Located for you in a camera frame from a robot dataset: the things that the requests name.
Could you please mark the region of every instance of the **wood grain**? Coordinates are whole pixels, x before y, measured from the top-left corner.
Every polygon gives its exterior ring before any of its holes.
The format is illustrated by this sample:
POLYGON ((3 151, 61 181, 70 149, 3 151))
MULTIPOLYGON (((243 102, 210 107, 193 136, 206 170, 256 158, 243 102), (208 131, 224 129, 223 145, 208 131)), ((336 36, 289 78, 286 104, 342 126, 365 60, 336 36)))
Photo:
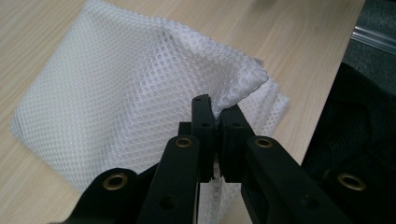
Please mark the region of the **wood grain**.
MULTIPOLYGON (((264 61, 290 98, 276 138, 301 162, 363 0, 108 1, 180 21, 264 61)), ((79 194, 8 131, 18 102, 83 1, 0 1, 0 223, 66 219, 79 194)), ((241 199, 224 223, 249 223, 241 199)))

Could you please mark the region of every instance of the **wooden table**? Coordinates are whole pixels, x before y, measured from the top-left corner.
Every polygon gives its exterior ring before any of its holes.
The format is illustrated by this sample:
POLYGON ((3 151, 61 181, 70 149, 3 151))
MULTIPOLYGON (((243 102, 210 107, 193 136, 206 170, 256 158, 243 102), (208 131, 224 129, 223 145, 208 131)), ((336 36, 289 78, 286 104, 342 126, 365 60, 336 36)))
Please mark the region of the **wooden table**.
MULTIPOLYGON (((180 21, 264 61, 289 110, 274 138, 302 162, 364 0, 109 1, 180 21)), ((66 219, 79 194, 8 131, 83 1, 0 1, 0 223, 66 219)), ((224 223, 249 223, 241 199, 224 223)))

